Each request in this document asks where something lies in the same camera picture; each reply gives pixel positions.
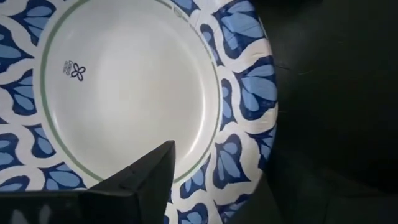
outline decorative border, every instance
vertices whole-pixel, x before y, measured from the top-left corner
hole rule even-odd
[[[0,190],[91,185],[50,144],[53,139],[40,124],[42,111],[34,106],[41,99],[32,93],[38,88],[32,68],[40,60],[41,32],[54,12],[66,11],[77,0],[0,2]],[[166,4],[178,6],[206,40],[220,78],[223,110],[210,156],[186,182],[173,185],[165,223],[226,223],[256,188],[274,140],[277,95],[271,49],[249,1]]]

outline paper plate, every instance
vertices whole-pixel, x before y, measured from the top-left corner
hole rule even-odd
[[[4,1],[0,190],[91,187],[173,139],[165,223],[224,223],[272,147],[272,63],[248,1]]]

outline black surface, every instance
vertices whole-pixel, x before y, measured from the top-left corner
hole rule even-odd
[[[279,89],[274,150],[299,151],[384,192],[397,192],[395,1],[254,0]],[[269,222],[266,185],[230,221]]]

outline small flower logo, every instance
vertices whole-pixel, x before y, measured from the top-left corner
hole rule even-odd
[[[71,77],[77,77],[79,81],[83,81],[83,73],[86,71],[84,66],[79,67],[77,63],[73,63],[73,71],[71,72]]]

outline white plate center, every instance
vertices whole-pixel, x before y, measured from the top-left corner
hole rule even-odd
[[[76,9],[55,34],[44,78],[60,139],[102,178],[169,139],[180,177],[217,129],[211,58],[189,24],[156,1],[97,0]]]

